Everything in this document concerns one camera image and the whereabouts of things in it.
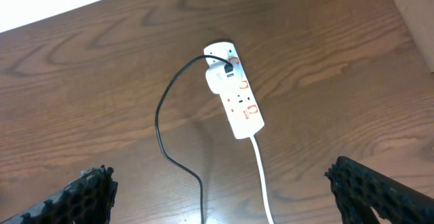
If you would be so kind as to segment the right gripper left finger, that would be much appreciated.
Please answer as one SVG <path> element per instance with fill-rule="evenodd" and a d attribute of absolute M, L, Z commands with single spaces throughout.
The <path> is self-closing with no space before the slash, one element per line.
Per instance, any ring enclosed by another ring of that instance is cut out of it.
<path fill-rule="evenodd" d="M 118 182 L 111 167 L 83 170 L 66 187 L 1 224 L 109 224 Z"/>

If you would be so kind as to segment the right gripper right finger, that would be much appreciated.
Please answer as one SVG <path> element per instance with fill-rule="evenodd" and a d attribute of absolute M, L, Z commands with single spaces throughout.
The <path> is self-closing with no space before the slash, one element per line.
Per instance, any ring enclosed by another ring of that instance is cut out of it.
<path fill-rule="evenodd" d="M 433 198 L 348 157 L 340 156 L 325 172 L 344 224 L 432 223 Z"/>

